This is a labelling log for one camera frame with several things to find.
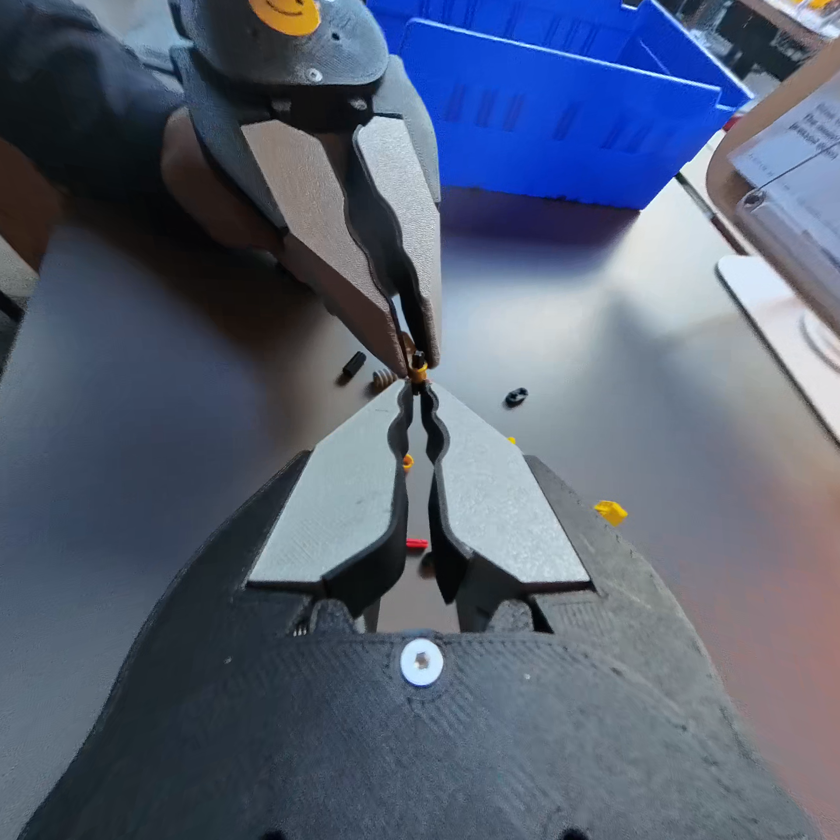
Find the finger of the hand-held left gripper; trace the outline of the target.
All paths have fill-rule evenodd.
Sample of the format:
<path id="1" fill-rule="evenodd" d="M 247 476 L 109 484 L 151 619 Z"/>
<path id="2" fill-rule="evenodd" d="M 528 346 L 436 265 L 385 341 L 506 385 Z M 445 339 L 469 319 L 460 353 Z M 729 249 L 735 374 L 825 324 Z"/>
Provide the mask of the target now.
<path id="1" fill-rule="evenodd" d="M 406 376 L 391 300 L 350 231 L 345 193 L 321 141 L 277 120 L 241 130 L 288 228 L 283 266 L 310 286 L 373 356 Z"/>
<path id="2" fill-rule="evenodd" d="M 441 360 L 438 144 L 426 118 L 373 117 L 351 139 L 349 220 L 407 360 L 402 326 L 427 364 Z"/>

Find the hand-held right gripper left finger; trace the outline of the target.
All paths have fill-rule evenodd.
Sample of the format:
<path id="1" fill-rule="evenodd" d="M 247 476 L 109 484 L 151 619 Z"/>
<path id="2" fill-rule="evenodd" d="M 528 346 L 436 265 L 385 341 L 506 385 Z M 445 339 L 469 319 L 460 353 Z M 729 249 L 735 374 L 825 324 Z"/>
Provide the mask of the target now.
<path id="1" fill-rule="evenodd" d="M 362 615 L 403 574 L 410 384 L 388 386 L 314 447 L 248 574 L 250 588 Z"/>

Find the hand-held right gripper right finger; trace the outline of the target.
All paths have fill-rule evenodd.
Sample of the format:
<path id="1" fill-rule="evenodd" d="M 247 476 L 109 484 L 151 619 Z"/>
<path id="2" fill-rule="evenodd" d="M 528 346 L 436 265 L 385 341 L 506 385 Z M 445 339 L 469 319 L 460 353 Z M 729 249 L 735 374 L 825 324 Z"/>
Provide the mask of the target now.
<path id="1" fill-rule="evenodd" d="M 463 633 L 505 601 L 589 592 L 592 579 L 520 448 L 436 384 L 421 392 L 438 589 Z"/>

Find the person's left forearm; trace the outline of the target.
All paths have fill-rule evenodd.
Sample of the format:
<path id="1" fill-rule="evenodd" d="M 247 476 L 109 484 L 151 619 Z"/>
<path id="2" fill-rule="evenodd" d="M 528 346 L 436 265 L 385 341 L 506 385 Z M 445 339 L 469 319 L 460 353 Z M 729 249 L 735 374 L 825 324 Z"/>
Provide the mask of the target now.
<path id="1" fill-rule="evenodd" d="M 182 95 L 73 2 L 1 2 L 1 135 L 69 192 L 165 195 L 165 125 Z"/>

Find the person's left hand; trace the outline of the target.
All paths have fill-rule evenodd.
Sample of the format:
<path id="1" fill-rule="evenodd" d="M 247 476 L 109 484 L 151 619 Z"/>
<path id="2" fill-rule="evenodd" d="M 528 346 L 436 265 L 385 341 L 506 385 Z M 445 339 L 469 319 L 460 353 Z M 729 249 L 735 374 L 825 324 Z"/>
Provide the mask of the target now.
<path id="1" fill-rule="evenodd" d="M 208 163 L 187 107 L 173 111 L 164 126 L 161 177 L 182 210 L 219 245 L 281 256 L 278 231 Z"/>

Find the blue storage bin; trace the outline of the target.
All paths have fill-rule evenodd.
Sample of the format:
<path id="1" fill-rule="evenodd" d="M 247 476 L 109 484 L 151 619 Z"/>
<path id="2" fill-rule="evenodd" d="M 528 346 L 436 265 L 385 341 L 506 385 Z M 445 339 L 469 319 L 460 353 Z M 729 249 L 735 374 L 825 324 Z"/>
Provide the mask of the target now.
<path id="1" fill-rule="evenodd" d="M 370 1 L 397 51 L 414 18 L 720 89 L 736 111 L 752 95 L 657 2 Z"/>
<path id="2" fill-rule="evenodd" d="M 723 114 L 716 86 L 416 17 L 401 57 L 446 187 L 638 211 Z"/>

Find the tan display board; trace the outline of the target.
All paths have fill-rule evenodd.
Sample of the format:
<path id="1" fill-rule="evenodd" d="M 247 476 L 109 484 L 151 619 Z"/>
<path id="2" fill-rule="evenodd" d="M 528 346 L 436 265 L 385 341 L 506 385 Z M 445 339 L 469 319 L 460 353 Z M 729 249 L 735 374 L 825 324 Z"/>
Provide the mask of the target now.
<path id="1" fill-rule="evenodd" d="M 839 42 L 835 38 L 769 96 L 740 118 L 719 143 L 707 169 L 707 191 L 713 205 L 789 284 L 829 328 L 839 328 L 838 227 L 814 224 L 811 217 L 790 214 L 789 206 L 751 186 L 729 155 L 839 75 Z"/>

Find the white stand base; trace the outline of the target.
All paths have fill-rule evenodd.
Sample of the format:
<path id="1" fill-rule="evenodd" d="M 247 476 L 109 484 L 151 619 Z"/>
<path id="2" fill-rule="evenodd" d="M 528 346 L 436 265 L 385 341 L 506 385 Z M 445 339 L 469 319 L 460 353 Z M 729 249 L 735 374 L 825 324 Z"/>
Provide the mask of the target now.
<path id="1" fill-rule="evenodd" d="M 839 338 L 760 257 L 719 259 L 717 277 L 831 438 L 839 442 Z"/>

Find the printed instruction sheet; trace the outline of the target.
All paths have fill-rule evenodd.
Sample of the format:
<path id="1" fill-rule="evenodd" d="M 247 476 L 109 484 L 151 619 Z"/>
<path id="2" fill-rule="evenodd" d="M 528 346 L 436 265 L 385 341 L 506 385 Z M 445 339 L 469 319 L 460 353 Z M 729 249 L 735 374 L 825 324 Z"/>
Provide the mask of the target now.
<path id="1" fill-rule="evenodd" d="M 839 221 L 839 75 L 729 155 L 751 186 L 790 214 L 837 228 Z"/>

